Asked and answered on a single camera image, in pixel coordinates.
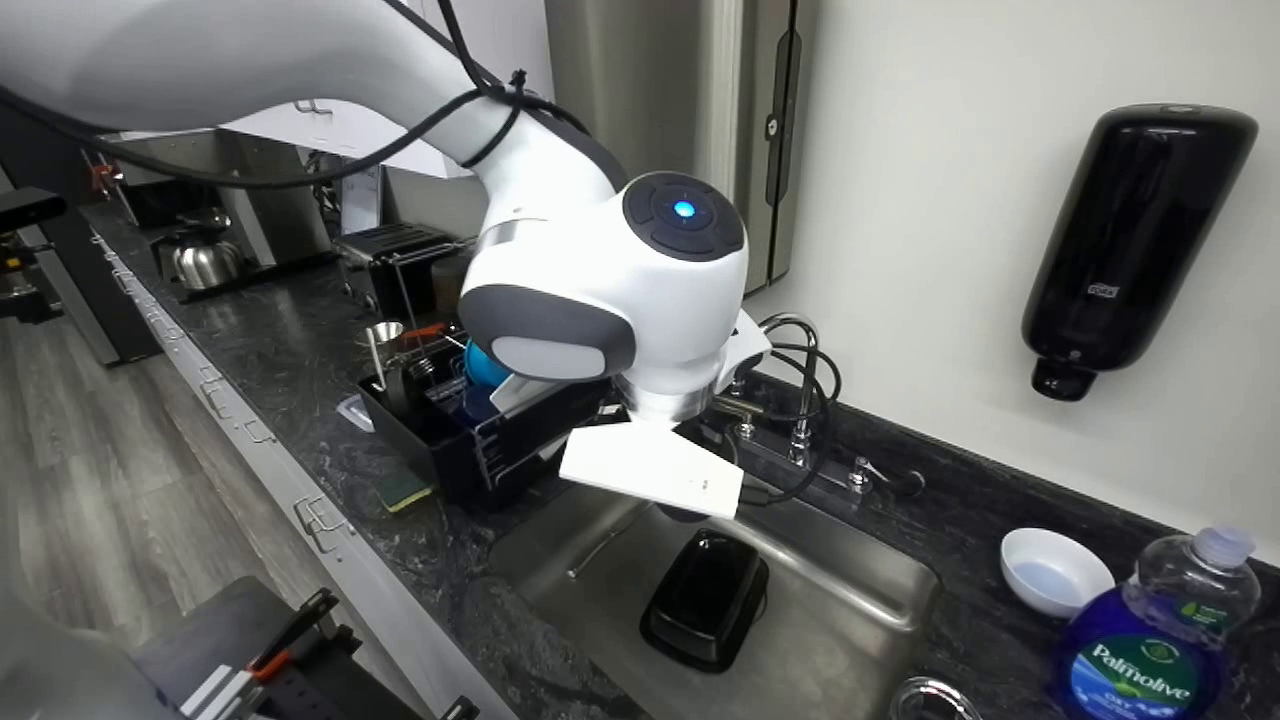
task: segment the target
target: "granite countertop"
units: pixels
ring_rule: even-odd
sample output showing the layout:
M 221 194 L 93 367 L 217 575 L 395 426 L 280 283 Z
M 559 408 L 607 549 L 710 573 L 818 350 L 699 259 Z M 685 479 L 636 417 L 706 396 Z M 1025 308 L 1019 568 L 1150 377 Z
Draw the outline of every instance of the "granite countertop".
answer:
M 385 513 L 378 479 L 409 467 L 379 436 L 366 436 L 338 417 L 338 402 L 357 391 L 357 377 L 368 372 L 362 327 L 374 321 L 344 297 L 338 262 L 182 305 L 151 268 L 147 237 L 118 213 L 89 215 L 519 715 L 643 715 L 507 582 L 490 575 L 495 540 L 566 490 L 559 484 L 535 484 L 515 509 L 494 514 L 469 514 L 437 500 L 399 514 Z M 788 387 L 774 381 L 756 381 L 749 396 L 788 402 Z M 813 505 L 941 575 L 917 672 L 966 686 L 993 720 L 1059 715 L 1050 685 L 1064 622 L 1029 611 L 1004 588 L 1000 536 L 1019 524 L 1059 528 L 1095 549 L 1118 575 L 1127 575 L 1134 556 L 1170 528 L 852 408 L 838 413 L 831 436 L 846 452 L 928 474 L 924 490 L 881 490 L 859 509 L 827 484 L 809 488 Z M 1219 720 L 1280 715 L 1280 686 L 1274 685 L 1280 672 L 1280 573 L 1257 568 L 1263 607 L 1233 639 L 1233 677 L 1212 706 Z

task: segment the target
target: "stainless steel sink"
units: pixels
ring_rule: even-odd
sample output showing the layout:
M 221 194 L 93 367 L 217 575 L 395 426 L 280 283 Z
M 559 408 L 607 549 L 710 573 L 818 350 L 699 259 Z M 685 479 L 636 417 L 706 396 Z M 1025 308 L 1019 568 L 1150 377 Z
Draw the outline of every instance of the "stainless steel sink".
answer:
M 710 524 L 770 558 L 770 595 L 722 677 L 641 637 L 657 582 Z M 936 595 L 920 558 L 796 500 L 693 524 L 593 488 L 515 528 L 494 573 L 651 715 L 883 715 Z

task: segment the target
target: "wire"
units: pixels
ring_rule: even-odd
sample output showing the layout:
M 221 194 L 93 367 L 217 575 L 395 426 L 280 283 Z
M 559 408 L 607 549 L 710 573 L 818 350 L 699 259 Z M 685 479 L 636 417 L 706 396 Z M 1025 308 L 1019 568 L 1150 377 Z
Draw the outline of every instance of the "wire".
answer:
M 434 24 L 426 24 L 411 7 L 404 7 L 399 0 L 389 0 L 411 26 L 420 26 L 426 34 L 440 38 Z M 11 111 L 21 111 L 24 119 L 34 119 L 38 129 L 47 129 L 80 147 L 93 147 L 99 155 L 111 155 L 111 159 L 123 159 L 123 162 L 138 162 L 138 169 L 147 169 L 147 171 L 160 171 L 160 177 L 176 177 L 176 181 L 193 181 L 193 183 L 213 183 L 213 187 L 314 187 L 314 183 L 331 183 L 331 181 L 344 181 L 344 177 L 357 177 L 357 171 L 368 171 L 391 155 L 399 155 L 404 147 L 411 147 L 420 137 L 428 137 L 437 124 L 443 124 L 454 111 L 461 111 L 464 105 L 474 98 L 499 98 L 513 109 L 513 116 L 499 124 L 499 133 L 476 150 L 464 159 L 464 169 L 476 169 L 484 155 L 494 155 L 507 133 L 515 129 L 515 116 L 519 111 L 546 111 L 546 116 L 555 116 L 566 124 L 574 124 L 576 133 L 588 137 L 588 129 L 566 111 L 559 105 L 548 105 L 540 97 L 530 97 L 523 91 L 523 70 L 513 77 L 513 91 L 499 86 L 499 79 L 494 79 L 469 50 L 469 38 L 458 24 L 458 12 L 454 12 L 454 0 L 440 0 L 440 12 L 443 12 L 443 24 L 449 24 L 449 47 L 458 50 L 458 58 L 464 65 L 469 79 L 476 86 L 454 97 L 449 105 L 440 105 L 434 116 L 426 116 L 420 124 L 411 124 L 409 133 L 399 133 L 391 142 L 362 155 L 362 159 L 339 159 L 331 162 L 327 171 L 295 171 L 295 177 L 231 177 L 231 171 L 206 171 L 206 169 L 187 169 L 187 162 L 167 162 L 151 150 L 138 150 L 128 142 L 111 142 L 103 137 L 96 137 L 93 129 L 68 119 L 68 116 L 58 116 L 10 86 L 0 86 L 0 105 L 10 105 Z
M 818 399 L 813 440 L 820 440 L 820 436 L 827 430 L 827 418 L 831 418 L 831 402 L 838 402 L 831 391 L 823 391 L 823 385 L 820 385 L 818 377 L 809 377 L 801 359 L 781 356 L 781 350 L 774 350 L 774 356 L 806 377 L 806 387 L 801 387 L 801 391 L 809 391 L 809 396 Z M 806 474 L 801 474 L 791 488 L 770 490 L 770 496 L 743 496 L 743 505 L 749 505 L 749 509 L 788 505 L 788 500 L 796 500 L 796 496 L 820 474 L 823 465 L 827 465 L 823 452 L 809 452 L 809 467 L 806 467 Z
M 840 399 L 846 391 L 846 372 L 840 362 L 823 350 L 823 347 L 809 347 L 809 344 L 774 344 L 775 350 L 818 350 L 818 359 L 831 372 L 831 399 Z
M 415 12 L 409 12 L 409 7 L 395 2 L 395 0 L 391 0 L 391 7 L 395 7 L 409 24 L 415 24 L 420 33 L 428 33 L 428 24 L 426 24 Z M 484 162 L 484 159 L 507 141 L 507 133 L 515 129 L 519 111 L 555 116 L 555 119 L 566 119 L 566 124 L 574 124 L 576 133 L 588 137 L 588 129 L 585 129 L 574 111 L 566 111 L 559 105 L 548 105 L 548 98 L 523 91 L 523 77 L 530 77 L 523 66 L 513 70 L 513 86 L 505 86 L 495 77 L 490 77 L 490 70 L 476 65 L 474 47 L 469 47 L 469 34 L 464 34 L 464 24 L 461 24 L 458 12 L 454 12 L 454 0 L 437 0 L 437 7 L 440 7 L 440 17 L 443 17 L 454 55 L 464 65 L 469 79 L 474 79 L 490 98 L 513 109 L 507 119 L 495 129 L 495 137 L 494 137 L 476 155 L 469 155 L 464 169 Z
M 775 327 L 801 327 L 809 341 L 818 341 L 818 327 L 801 316 L 766 316 L 761 321 L 766 330 L 775 330 Z
M 428 137 L 437 124 L 443 124 L 454 111 L 461 111 L 464 105 L 480 98 L 484 91 L 474 86 L 474 91 L 461 91 L 454 97 L 449 105 L 440 105 L 434 116 L 426 116 L 420 124 L 411 124 L 404 137 L 395 137 L 391 142 L 362 155 L 362 159 L 344 159 L 344 162 L 331 162 L 327 171 L 303 171 L 303 177 L 228 177 L 228 171 L 202 171 L 202 169 L 187 169 L 187 162 L 167 162 L 151 150 L 138 150 L 138 147 L 123 147 L 123 142 L 111 142 L 111 141 L 99 141 L 93 137 L 89 129 L 77 129 L 72 119 L 24 98 L 24 97 L 11 97 L 10 86 L 0 86 L 0 105 L 10 105 L 11 111 L 29 116 L 34 124 L 72 141 L 72 142 L 83 142 L 99 155 L 111 155 L 111 159 L 123 159 L 123 162 L 138 162 L 138 169 L 147 169 L 147 171 L 160 171 L 160 177 L 176 177 L 176 181 L 193 181 L 193 183 L 217 183 L 217 187 L 307 187 L 307 183 L 331 183 L 331 181 L 344 181 L 344 177 L 357 177 L 357 171 L 368 171 L 378 162 L 385 162 L 389 155 L 404 150 L 409 142 L 415 142 L 420 137 Z

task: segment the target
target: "blue light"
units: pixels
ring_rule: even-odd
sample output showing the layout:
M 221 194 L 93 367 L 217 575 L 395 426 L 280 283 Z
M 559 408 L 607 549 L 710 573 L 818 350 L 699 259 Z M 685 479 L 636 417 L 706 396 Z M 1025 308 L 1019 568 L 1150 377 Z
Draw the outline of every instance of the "blue light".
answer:
M 671 213 L 676 213 L 682 219 L 695 219 L 695 202 L 693 202 L 693 201 L 676 201 Z

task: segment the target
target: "dish soap bottle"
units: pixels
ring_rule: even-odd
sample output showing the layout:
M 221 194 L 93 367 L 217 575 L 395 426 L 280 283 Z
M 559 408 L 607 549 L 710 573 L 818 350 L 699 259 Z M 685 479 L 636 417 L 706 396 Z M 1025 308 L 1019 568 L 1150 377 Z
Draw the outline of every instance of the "dish soap bottle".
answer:
M 1073 720 L 1184 720 L 1216 701 L 1219 646 L 1257 611 L 1254 540 L 1238 528 L 1166 536 L 1095 595 L 1059 652 Z

